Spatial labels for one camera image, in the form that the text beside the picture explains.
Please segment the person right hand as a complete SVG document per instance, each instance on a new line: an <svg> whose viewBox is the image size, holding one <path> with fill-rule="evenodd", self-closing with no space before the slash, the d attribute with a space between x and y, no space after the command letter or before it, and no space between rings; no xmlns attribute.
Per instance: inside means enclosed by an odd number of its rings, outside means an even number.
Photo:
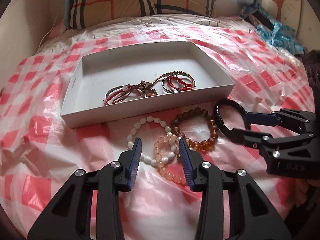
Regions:
<svg viewBox="0 0 320 240"><path fill-rule="evenodd" d="M307 192L310 184L307 180L297 179L295 185L295 205L300 207L307 201Z"/></svg>

